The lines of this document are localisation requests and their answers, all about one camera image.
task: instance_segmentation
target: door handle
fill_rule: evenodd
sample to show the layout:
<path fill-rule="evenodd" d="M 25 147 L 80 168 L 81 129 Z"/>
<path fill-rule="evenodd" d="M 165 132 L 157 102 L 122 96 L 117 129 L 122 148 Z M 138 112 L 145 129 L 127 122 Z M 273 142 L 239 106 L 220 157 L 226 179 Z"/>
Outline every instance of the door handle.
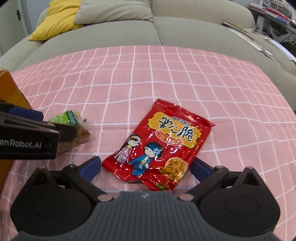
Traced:
<path fill-rule="evenodd" d="M 19 10 L 17 10 L 17 17 L 18 17 L 18 19 L 19 19 L 19 21 L 20 21 L 20 11 Z"/>

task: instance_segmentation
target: blue suit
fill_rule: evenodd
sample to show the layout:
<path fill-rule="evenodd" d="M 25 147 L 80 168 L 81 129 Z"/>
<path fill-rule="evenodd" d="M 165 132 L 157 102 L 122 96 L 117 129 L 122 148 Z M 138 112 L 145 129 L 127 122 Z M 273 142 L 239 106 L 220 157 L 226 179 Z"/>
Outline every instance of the blue suit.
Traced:
<path fill-rule="evenodd" d="M 133 171 L 132 171 L 132 174 L 135 175 L 136 177 L 140 176 L 141 174 L 143 174 L 145 172 L 145 164 L 141 163 L 144 158 L 146 157 L 146 155 L 142 155 L 142 156 L 139 156 L 138 158 L 136 158 L 135 160 L 132 160 L 130 162 L 130 164 L 135 164 L 133 166 Z M 148 157 L 147 161 L 145 163 L 147 163 L 148 165 L 150 164 L 151 162 L 151 158 Z"/>

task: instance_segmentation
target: red snack package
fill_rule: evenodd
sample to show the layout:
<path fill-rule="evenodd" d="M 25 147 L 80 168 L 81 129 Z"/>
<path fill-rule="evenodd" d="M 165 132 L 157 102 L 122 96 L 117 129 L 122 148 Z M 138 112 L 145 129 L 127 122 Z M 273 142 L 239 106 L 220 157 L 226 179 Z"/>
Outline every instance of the red snack package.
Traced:
<path fill-rule="evenodd" d="M 214 126 L 205 118 L 158 99 L 119 151 L 102 166 L 123 181 L 150 190 L 173 190 Z"/>

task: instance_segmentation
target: orange box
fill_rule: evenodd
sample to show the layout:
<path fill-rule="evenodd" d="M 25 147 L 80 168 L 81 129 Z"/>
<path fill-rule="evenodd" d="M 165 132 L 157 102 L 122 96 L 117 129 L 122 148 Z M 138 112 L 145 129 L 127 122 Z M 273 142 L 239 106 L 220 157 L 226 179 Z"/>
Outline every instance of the orange box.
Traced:
<path fill-rule="evenodd" d="M 23 108 L 32 109 L 22 92 L 18 89 L 11 74 L 0 69 L 0 99 Z M 0 160 L 0 192 L 13 160 Z"/>

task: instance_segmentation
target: pink dress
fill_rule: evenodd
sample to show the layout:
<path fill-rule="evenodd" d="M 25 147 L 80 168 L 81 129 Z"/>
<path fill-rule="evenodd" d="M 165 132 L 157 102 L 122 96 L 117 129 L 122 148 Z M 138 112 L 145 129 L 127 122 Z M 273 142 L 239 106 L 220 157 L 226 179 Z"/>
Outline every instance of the pink dress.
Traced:
<path fill-rule="evenodd" d="M 128 157 L 129 157 L 129 154 L 131 153 L 131 150 L 132 150 L 132 148 L 129 148 L 128 146 L 125 146 L 124 148 L 122 148 L 119 151 L 119 155 L 116 158 L 116 161 L 121 163 L 121 164 L 124 164 L 128 160 Z"/>

